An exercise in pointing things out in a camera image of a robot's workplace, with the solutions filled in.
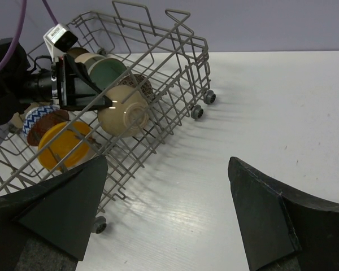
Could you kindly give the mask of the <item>red blue patterned bowl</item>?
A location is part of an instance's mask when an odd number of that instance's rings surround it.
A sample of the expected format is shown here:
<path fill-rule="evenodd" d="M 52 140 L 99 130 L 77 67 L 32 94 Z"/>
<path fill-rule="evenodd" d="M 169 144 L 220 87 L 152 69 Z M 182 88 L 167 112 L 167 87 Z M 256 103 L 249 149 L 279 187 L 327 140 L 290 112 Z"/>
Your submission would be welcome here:
<path fill-rule="evenodd" d="M 68 120 L 68 112 L 58 106 L 36 107 L 26 114 L 23 122 L 23 134 L 28 144 L 36 147 L 49 129 Z"/>

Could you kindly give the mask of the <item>yellow bowl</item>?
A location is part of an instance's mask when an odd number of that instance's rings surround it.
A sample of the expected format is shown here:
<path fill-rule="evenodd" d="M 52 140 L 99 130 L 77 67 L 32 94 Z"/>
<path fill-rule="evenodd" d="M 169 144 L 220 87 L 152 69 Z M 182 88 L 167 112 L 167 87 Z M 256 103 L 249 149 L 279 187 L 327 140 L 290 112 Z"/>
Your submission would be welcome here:
<path fill-rule="evenodd" d="M 48 141 L 55 137 L 62 130 L 62 128 L 65 127 L 66 124 L 66 122 L 62 122 L 50 128 L 42 136 L 38 145 L 38 151 L 42 150 L 44 145 L 46 145 Z M 90 126 L 86 123 L 76 121 L 73 125 L 74 128 L 80 134 L 82 134 L 82 136 L 86 136 L 91 132 Z M 73 167 L 87 155 L 90 147 L 87 143 L 80 143 L 79 137 L 77 137 L 77 134 L 73 132 L 72 129 L 67 129 L 48 148 L 45 148 L 45 150 L 39 154 L 38 161 L 47 170 L 52 170 L 57 165 L 58 161 L 64 158 L 78 144 L 78 148 L 64 161 L 64 165 L 67 168 Z M 57 158 L 58 160 L 56 160 L 52 153 L 54 155 L 59 155 Z"/>

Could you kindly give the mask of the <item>plain white bowl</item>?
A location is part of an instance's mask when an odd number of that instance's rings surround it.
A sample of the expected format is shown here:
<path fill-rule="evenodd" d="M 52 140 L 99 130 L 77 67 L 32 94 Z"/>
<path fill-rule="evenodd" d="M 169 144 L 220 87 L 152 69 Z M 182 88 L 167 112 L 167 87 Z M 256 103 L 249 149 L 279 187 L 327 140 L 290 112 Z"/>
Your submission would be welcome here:
<path fill-rule="evenodd" d="M 94 54 L 94 53 L 83 53 L 75 58 L 76 63 L 82 63 L 86 69 L 89 69 L 97 61 L 104 59 L 103 55 Z"/>

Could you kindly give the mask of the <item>teal glazed bowl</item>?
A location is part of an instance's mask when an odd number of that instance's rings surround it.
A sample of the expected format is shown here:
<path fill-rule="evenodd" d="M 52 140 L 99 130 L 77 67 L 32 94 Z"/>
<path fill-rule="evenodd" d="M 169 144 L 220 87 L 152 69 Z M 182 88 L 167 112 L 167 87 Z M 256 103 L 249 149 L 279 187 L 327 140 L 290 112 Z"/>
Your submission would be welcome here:
<path fill-rule="evenodd" d="M 115 58 L 104 58 L 95 62 L 88 70 L 90 79 L 96 86 L 105 90 L 127 70 L 126 66 Z"/>

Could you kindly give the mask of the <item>patterned mosaic bowl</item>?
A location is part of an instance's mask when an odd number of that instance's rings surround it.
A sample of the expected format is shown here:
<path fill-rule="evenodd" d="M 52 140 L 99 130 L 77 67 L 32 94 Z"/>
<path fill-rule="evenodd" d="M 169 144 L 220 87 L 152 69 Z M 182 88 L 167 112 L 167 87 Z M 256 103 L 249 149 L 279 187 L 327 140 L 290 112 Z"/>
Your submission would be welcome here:
<path fill-rule="evenodd" d="M 121 79 L 117 85 L 127 85 L 133 88 L 140 86 L 141 94 L 147 98 L 149 101 L 152 101 L 155 98 L 152 84 L 150 81 L 141 74 L 127 75 Z"/>

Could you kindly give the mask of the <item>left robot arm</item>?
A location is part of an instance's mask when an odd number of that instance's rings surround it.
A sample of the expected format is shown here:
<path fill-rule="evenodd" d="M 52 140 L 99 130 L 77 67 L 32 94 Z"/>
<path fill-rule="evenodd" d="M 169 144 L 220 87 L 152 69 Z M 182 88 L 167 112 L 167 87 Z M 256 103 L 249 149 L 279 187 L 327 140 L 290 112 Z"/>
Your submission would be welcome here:
<path fill-rule="evenodd" d="M 90 79 L 85 65 L 68 54 L 53 61 L 50 69 L 36 68 L 29 64 L 23 47 L 16 45 L 0 71 L 0 125 L 33 102 L 53 102 L 67 111 L 94 111 L 113 104 L 110 98 L 99 96 L 102 90 Z"/>

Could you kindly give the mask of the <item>black dark bowl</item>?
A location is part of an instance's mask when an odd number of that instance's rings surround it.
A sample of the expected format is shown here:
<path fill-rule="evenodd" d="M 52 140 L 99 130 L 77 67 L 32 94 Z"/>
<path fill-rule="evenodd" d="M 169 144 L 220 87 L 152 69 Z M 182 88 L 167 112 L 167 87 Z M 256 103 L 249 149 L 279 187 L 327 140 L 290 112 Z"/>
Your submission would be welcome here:
<path fill-rule="evenodd" d="M 138 90 L 128 85 L 109 89 L 106 97 L 112 106 L 98 111 L 101 128 L 111 136 L 133 137 L 143 129 L 149 120 L 145 110 L 148 103 Z"/>

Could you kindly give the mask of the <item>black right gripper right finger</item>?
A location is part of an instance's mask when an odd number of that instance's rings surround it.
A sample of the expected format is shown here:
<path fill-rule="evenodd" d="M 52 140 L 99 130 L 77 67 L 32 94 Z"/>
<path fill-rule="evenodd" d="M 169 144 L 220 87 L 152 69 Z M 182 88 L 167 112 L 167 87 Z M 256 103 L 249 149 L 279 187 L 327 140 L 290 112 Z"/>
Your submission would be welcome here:
<path fill-rule="evenodd" d="M 250 270 L 339 270 L 339 203 L 237 157 L 229 160 L 228 178 Z"/>

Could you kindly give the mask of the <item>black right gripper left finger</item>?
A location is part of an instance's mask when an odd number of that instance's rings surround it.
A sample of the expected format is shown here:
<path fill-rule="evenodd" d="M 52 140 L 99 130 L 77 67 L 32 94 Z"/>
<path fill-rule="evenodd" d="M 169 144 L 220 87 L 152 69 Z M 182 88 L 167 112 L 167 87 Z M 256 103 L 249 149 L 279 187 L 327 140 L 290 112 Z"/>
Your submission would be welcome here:
<path fill-rule="evenodd" d="M 106 181 L 97 156 L 65 173 L 0 196 L 0 261 L 17 261 L 31 237 L 83 260 Z"/>

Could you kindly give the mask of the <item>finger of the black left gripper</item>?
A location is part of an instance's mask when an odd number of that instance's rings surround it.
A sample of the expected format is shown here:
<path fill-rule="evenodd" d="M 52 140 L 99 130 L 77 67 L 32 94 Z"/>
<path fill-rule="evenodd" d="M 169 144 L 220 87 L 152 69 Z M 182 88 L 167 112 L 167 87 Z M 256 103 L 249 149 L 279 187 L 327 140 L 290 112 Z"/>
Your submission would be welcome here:
<path fill-rule="evenodd" d="M 60 101 L 60 107 L 67 111 L 81 111 L 96 99 L 95 95 L 90 96 L 68 96 L 66 100 Z M 107 97 L 101 97 L 95 101 L 88 111 L 101 110 L 112 106 L 112 100 Z"/>
<path fill-rule="evenodd" d="M 85 85 L 97 95 L 102 92 L 89 77 L 86 66 L 83 63 L 75 62 L 75 59 L 68 54 L 63 55 L 63 68 L 66 86 L 71 87 L 74 92 L 79 90 L 79 84 Z"/>

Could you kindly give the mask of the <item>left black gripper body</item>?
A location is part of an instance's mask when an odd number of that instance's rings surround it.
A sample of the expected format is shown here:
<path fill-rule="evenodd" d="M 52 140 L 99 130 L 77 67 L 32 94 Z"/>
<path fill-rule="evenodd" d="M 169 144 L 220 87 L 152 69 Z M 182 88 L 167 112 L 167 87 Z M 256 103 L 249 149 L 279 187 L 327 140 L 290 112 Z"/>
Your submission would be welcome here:
<path fill-rule="evenodd" d="M 51 64 L 50 69 L 24 71 L 16 87 L 20 103 L 57 101 L 62 109 L 76 108 L 76 62 L 70 55 L 64 55 Z"/>

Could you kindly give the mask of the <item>white bowl top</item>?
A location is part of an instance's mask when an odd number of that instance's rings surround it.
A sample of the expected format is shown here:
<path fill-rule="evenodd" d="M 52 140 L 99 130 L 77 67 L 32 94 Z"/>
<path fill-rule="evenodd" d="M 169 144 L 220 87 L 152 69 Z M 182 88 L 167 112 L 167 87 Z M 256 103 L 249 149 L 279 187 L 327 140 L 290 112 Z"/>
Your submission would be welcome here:
<path fill-rule="evenodd" d="M 10 120 L 10 124 L 12 124 L 14 127 L 18 128 L 18 129 L 21 129 L 23 127 L 23 122 L 25 120 L 25 117 L 27 115 L 27 113 L 34 109 L 34 108 L 37 108 L 39 107 L 40 104 L 39 103 L 31 103 L 29 105 L 29 107 L 27 109 L 25 109 L 24 113 L 22 114 L 19 114 L 19 113 L 15 113 L 12 117 L 12 119 Z"/>

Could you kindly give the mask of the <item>brown ribbed bowl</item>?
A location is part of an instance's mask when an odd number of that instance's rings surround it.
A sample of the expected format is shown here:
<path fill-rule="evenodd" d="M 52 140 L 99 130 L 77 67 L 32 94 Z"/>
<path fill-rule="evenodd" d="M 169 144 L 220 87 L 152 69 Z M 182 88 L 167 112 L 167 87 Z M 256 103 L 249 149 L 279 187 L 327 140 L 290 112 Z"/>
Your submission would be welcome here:
<path fill-rule="evenodd" d="M 82 47 L 73 47 L 67 51 L 67 54 L 74 59 L 76 59 L 78 56 L 88 53 L 89 51 Z"/>

